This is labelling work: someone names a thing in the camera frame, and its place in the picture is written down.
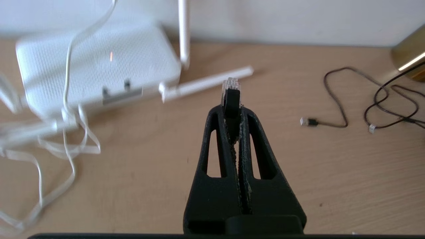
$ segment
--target cable connector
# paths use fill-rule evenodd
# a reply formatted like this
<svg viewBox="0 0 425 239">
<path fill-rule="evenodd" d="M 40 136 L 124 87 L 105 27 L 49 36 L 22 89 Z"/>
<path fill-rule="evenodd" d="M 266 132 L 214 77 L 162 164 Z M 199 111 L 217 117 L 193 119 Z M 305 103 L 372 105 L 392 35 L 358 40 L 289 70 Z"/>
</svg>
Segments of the cable connector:
<svg viewBox="0 0 425 239">
<path fill-rule="evenodd" d="M 369 124 L 369 133 L 374 134 L 376 129 L 376 125 Z"/>
<path fill-rule="evenodd" d="M 316 119 L 304 118 L 300 119 L 301 126 L 317 126 L 319 122 Z"/>
<path fill-rule="evenodd" d="M 223 81 L 221 106 L 226 118 L 237 118 L 241 114 L 241 85 L 237 78 Z"/>
</svg>

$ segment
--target black cable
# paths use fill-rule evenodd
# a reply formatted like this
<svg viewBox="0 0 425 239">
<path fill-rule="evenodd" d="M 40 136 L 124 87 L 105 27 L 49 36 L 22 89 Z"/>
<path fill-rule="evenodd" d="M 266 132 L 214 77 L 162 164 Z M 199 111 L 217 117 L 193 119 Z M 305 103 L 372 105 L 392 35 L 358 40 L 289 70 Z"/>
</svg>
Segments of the black cable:
<svg viewBox="0 0 425 239">
<path fill-rule="evenodd" d="M 379 86 L 379 89 L 376 91 L 376 93 L 374 95 L 374 103 L 371 106 L 369 106 L 365 110 L 365 112 L 363 114 L 363 118 L 364 118 L 364 120 L 365 120 L 365 122 L 366 122 L 367 125 L 369 125 L 369 126 L 373 125 L 372 123 L 369 122 L 369 120 L 367 118 L 367 113 L 368 113 L 368 111 L 372 107 L 376 106 L 380 110 L 382 110 L 383 112 L 386 112 L 386 113 L 391 114 L 391 115 L 394 115 L 394 116 L 398 116 L 398 117 L 400 117 L 400 119 L 397 120 L 397 121 L 395 121 L 395 122 L 392 122 L 390 124 L 387 124 L 387 125 L 382 125 L 382 126 L 375 126 L 375 125 L 373 125 L 374 126 L 374 129 L 387 128 L 387 127 L 393 126 L 395 124 L 398 124 L 400 122 L 412 123 L 412 124 L 415 124 L 415 125 L 423 128 L 423 129 L 425 129 L 425 125 L 423 125 L 423 124 L 425 124 L 425 121 L 421 121 L 421 120 L 418 120 L 418 119 L 412 119 L 412 116 L 414 116 L 419 111 L 419 104 L 415 100 L 413 100 L 412 98 L 408 97 L 406 94 L 404 94 L 403 92 L 401 92 L 399 89 L 404 90 L 404 91 L 409 91 L 409 92 L 414 93 L 414 94 L 418 94 L 418 95 L 420 95 L 420 96 L 422 96 L 424 98 L 425 98 L 425 94 L 423 94 L 423 93 L 421 93 L 419 91 L 414 91 L 414 90 L 408 89 L 408 88 L 406 88 L 404 86 L 400 86 L 400 85 L 392 85 L 391 86 L 391 89 L 394 92 L 396 92 L 397 94 L 399 94 L 403 98 L 409 100 L 410 102 L 412 102 L 415 105 L 415 110 L 413 111 L 413 113 L 411 113 L 410 115 L 407 115 L 407 116 L 404 116 L 404 115 L 395 113 L 393 111 L 390 111 L 390 110 L 388 110 L 388 109 L 386 109 L 386 108 L 384 108 L 384 107 L 382 107 L 380 105 L 380 103 L 382 103 L 383 101 L 385 101 L 389 97 L 389 91 L 388 91 L 387 88 L 385 88 L 385 86 L 389 85 L 391 82 L 397 80 L 401 76 L 406 75 L 409 72 L 412 72 L 415 69 L 417 69 L 417 68 L 419 68 L 420 66 L 423 66 L 423 65 L 425 65 L 425 62 L 422 62 L 422 63 L 416 65 L 415 67 L 412 67 L 411 69 L 398 74 L 397 76 L 395 76 L 394 78 L 390 79 L 389 81 L 387 81 L 383 85 L 381 85 L 380 83 L 378 83 L 377 81 L 375 81 L 372 77 L 368 76 L 367 74 L 365 74 L 362 71 L 360 71 L 360 70 L 358 70 L 356 68 L 353 68 L 353 67 L 343 67 L 343 68 L 339 68 L 339 69 L 335 69 L 335 70 L 329 71 L 323 77 L 323 83 L 324 83 L 325 89 L 327 90 L 328 94 L 332 97 L 332 99 L 337 104 L 337 106 L 338 106 L 338 108 L 339 108 L 339 110 L 341 112 L 341 115 L 343 117 L 344 124 L 343 125 L 338 125 L 338 124 L 329 123 L 329 122 L 322 122 L 322 121 L 319 121 L 317 119 L 312 119 L 312 118 L 308 118 L 307 120 L 305 120 L 304 118 L 302 118 L 301 119 L 301 125 L 308 125 L 308 126 L 326 125 L 326 126 L 334 127 L 334 128 L 346 128 L 348 126 L 348 124 L 349 124 L 348 123 L 348 119 L 347 119 L 347 116 L 345 114 L 345 111 L 344 111 L 344 108 L 342 106 L 342 103 L 339 101 L 339 99 L 336 97 L 336 95 L 334 94 L 334 92 L 332 92 L 332 90 L 329 87 L 328 76 L 331 75 L 331 74 L 333 74 L 333 73 L 339 72 L 339 71 L 350 70 L 350 71 L 353 71 L 354 73 L 356 73 L 356 74 L 358 74 L 358 75 L 366 78 L 367 80 L 371 81 L 375 85 Z M 377 100 L 377 96 L 378 96 L 378 94 L 379 94 L 379 92 L 381 90 L 384 90 L 385 97 L 383 99 L 381 99 L 381 100 L 378 101 Z"/>
<path fill-rule="evenodd" d="M 356 69 L 356 68 L 354 68 L 354 67 L 349 67 L 349 66 L 347 66 L 347 67 L 343 67 L 343 68 L 340 68 L 340 69 L 335 69 L 335 70 L 329 71 L 329 72 L 328 72 L 328 73 L 326 73 L 326 74 L 325 74 L 325 76 L 323 77 L 323 83 L 324 83 L 324 85 L 325 85 L 325 89 L 327 90 L 328 94 L 332 97 L 332 99 L 333 99 L 333 100 L 335 101 L 335 103 L 337 104 L 337 106 L 338 106 L 338 108 L 339 108 L 339 110 L 340 110 L 340 112 L 341 112 L 341 115 L 342 115 L 342 117 L 343 117 L 344 124 L 343 124 L 343 125 L 338 125 L 338 124 L 329 123 L 329 122 L 323 122 L 323 121 L 318 121 L 318 120 L 315 120 L 315 119 L 314 119 L 314 121 L 315 121 L 316 125 L 326 125 L 326 126 L 334 127 L 334 128 L 346 128 L 346 127 L 348 126 L 348 119 L 347 119 L 347 116 L 346 116 L 346 114 L 345 114 L 344 108 L 343 108 L 343 106 L 342 106 L 341 102 L 339 101 L 339 99 L 338 99 L 338 98 L 336 97 L 336 95 L 332 92 L 331 88 L 329 87 L 329 83 L 328 83 L 328 76 L 329 76 L 329 75 L 331 75 L 331 74 L 333 74 L 333 73 L 335 73 L 335 72 L 344 71 L 344 70 L 350 70 L 350 71 L 352 71 L 352 72 L 354 72 L 354 73 L 356 73 L 356 74 L 358 74 L 358 75 L 360 75 L 360 76 L 362 76 L 362 77 L 366 78 L 366 79 L 367 79 L 367 80 L 369 80 L 370 82 L 372 82 L 372 83 L 374 83 L 375 85 L 379 86 L 380 90 L 381 90 L 381 89 L 383 89 L 383 90 L 386 92 L 386 94 L 387 94 L 387 95 L 389 95 L 388 90 L 387 90 L 386 88 L 384 88 L 384 86 L 383 86 L 383 85 L 379 84 L 379 82 L 375 81 L 372 77 L 370 77 L 369 75 L 367 75 L 367 74 L 363 73 L 362 71 L 360 71 L 360 70 L 358 70 L 358 69 Z"/>
<path fill-rule="evenodd" d="M 397 80 L 398 78 L 400 78 L 400 77 L 402 77 L 402 76 L 404 76 L 404 75 L 406 75 L 406 74 L 408 74 L 408 73 L 410 73 L 410 72 L 412 72 L 412 71 L 414 71 L 414 70 L 418 69 L 419 67 L 421 67 L 421 66 L 423 66 L 423 65 L 425 65 L 425 62 L 422 62 L 422 63 L 420 63 L 420 64 L 418 64 L 418 65 L 416 65 L 416 66 L 414 66 L 414 67 L 412 67 L 412 68 L 408 69 L 407 71 L 405 71 L 405 72 L 402 72 L 402 73 L 398 74 L 397 76 L 395 76 L 394 78 L 390 79 L 390 80 L 389 80 L 389 81 L 387 81 L 385 84 L 383 84 L 383 87 L 385 87 L 385 86 L 389 85 L 391 82 L 393 82 L 393 81 Z M 418 92 L 418 91 L 413 91 L 413 90 L 407 89 L 407 88 L 405 88 L 405 87 L 402 87 L 402 88 L 404 88 L 405 90 L 407 90 L 407 91 L 409 91 L 409 92 L 416 93 L 416 94 L 419 94 L 419 95 L 422 95 L 423 97 L 425 97 L 425 95 L 424 95 L 424 94 L 422 94 L 422 93 L 420 93 L 420 92 Z M 410 99 L 410 98 L 408 98 L 408 97 L 406 98 L 405 96 L 403 96 L 403 97 L 405 97 L 406 99 L 408 99 L 408 100 L 410 100 L 410 101 L 414 102 L 414 103 L 415 103 L 415 105 L 417 106 L 417 109 L 414 111 L 414 113 L 412 113 L 412 114 L 410 114 L 410 115 L 408 115 L 408 116 L 404 116 L 404 115 L 401 115 L 401 114 L 394 113 L 394 112 L 392 112 L 392 111 L 390 111 L 390 110 L 388 110 L 388 109 L 385 109 L 384 107 L 382 107 L 382 106 L 380 105 L 380 103 L 382 103 L 383 101 L 385 101 L 385 100 L 388 98 L 388 94 L 386 94 L 386 96 L 385 96 L 382 100 L 377 101 L 377 97 L 378 97 L 378 94 L 379 94 L 379 92 L 381 91 L 381 89 L 382 89 L 382 88 L 379 88 L 379 89 L 376 91 L 376 93 L 375 93 L 375 95 L 374 95 L 374 103 L 373 103 L 372 105 L 370 105 L 368 108 L 366 108 L 366 110 L 365 110 L 365 112 L 364 112 L 364 114 L 363 114 L 363 118 L 364 118 L 365 122 L 366 122 L 368 125 L 371 125 L 371 123 L 370 123 L 370 122 L 369 122 L 369 120 L 367 119 L 367 113 L 368 113 L 368 111 L 369 111 L 371 108 L 373 108 L 374 106 L 376 106 L 376 107 L 378 107 L 380 110 L 382 110 L 382 111 L 384 111 L 384 112 L 386 112 L 386 113 L 388 113 L 388 114 L 392 114 L 392 115 L 394 115 L 394 116 L 398 116 L 398 117 L 400 117 L 400 118 L 401 118 L 401 119 L 399 119 L 399 120 L 397 120 L 397 121 L 395 121 L 395 122 L 393 122 L 393 123 L 391 123 L 391 124 L 387 124 L 387 125 L 383 125 L 383 126 L 376 126 L 376 128 L 387 128 L 387 127 L 393 126 L 393 125 L 395 125 L 395 124 L 398 124 L 398 123 L 400 123 L 400 122 L 411 122 L 411 123 L 415 123 L 416 125 L 420 126 L 421 128 L 424 128 L 424 127 L 423 127 L 422 125 L 420 125 L 419 123 L 425 124 L 425 121 L 421 121 L 421 120 L 417 120 L 417 119 L 412 119 L 412 118 L 411 118 L 411 117 L 412 117 L 412 116 L 414 116 L 414 115 L 417 113 L 417 111 L 419 110 L 419 106 L 417 106 L 416 101 L 414 101 L 414 100 L 412 100 L 412 99 Z"/>
</svg>

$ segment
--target black clamp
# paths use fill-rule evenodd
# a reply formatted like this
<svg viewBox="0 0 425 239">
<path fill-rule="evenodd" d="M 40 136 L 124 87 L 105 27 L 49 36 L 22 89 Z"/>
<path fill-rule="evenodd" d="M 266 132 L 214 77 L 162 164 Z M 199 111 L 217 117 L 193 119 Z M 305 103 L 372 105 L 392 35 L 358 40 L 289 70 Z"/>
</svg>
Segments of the black clamp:
<svg viewBox="0 0 425 239">
<path fill-rule="evenodd" d="M 216 130 L 220 178 L 207 175 L 211 132 Z M 261 179 L 252 171 L 250 135 Z M 239 140 L 236 165 L 234 145 Z M 306 215 L 280 169 L 261 123 L 241 106 L 240 91 L 226 89 L 210 110 L 193 180 L 185 234 L 302 234 Z"/>
</svg>

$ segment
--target wooden desk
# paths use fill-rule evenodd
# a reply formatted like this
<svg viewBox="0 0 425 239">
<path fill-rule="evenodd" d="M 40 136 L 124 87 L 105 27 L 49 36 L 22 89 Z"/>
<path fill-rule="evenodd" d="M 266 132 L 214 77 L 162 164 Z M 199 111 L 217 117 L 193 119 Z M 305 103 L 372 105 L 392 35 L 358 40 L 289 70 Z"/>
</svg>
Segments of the wooden desk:
<svg viewBox="0 0 425 239">
<path fill-rule="evenodd" d="M 0 71 L 20 85 L 14 42 L 2 41 L 0 56 Z M 306 233 L 425 234 L 424 131 L 404 123 L 368 133 L 363 111 L 376 86 L 350 72 L 332 76 L 349 127 L 299 125 L 301 116 L 341 121 L 323 88 L 327 71 L 351 65 L 383 82 L 395 74 L 388 56 L 387 48 L 199 43 L 192 45 L 190 70 L 181 81 L 254 67 L 254 75 L 242 81 L 242 102 L 260 118 L 307 214 Z M 399 83 L 424 92 L 421 83 Z M 167 104 L 158 97 L 92 118 L 102 154 L 77 158 L 73 187 L 21 237 L 39 232 L 181 233 L 205 119 L 220 95 L 216 87 Z M 397 96 L 386 105 L 402 112 L 413 109 Z M 23 118 L 0 107 L 2 122 Z M 424 107 L 418 117 L 425 118 Z M 393 120 L 378 110 L 370 117 L 376 124 Z M 81 132 L 70 136 L 74 141 L 79 137 Z M 31 151 L 41 161 L 47 191 L 68 176 L 66 161 L 44 150 Z M 2 210 L 26 215 L 37 201 L 36 170 L 1 160 L 0 190 Z"/>
</svg>

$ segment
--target gold object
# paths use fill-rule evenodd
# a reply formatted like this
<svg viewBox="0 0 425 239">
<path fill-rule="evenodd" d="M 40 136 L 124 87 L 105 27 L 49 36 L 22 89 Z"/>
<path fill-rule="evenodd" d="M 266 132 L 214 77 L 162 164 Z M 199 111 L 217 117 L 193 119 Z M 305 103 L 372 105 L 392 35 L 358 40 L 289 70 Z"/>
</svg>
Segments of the gold object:
<svg viewBox="0 0 425 239">
<path fill-rule="evenodd" d="M 401 41 L 391 50 L 391 58 L 395 67 L 406 71 L 425 61 L 425 25 Z M 425 82 L 425 65 L 406 74 L 412 80 Z"/>
</svg>

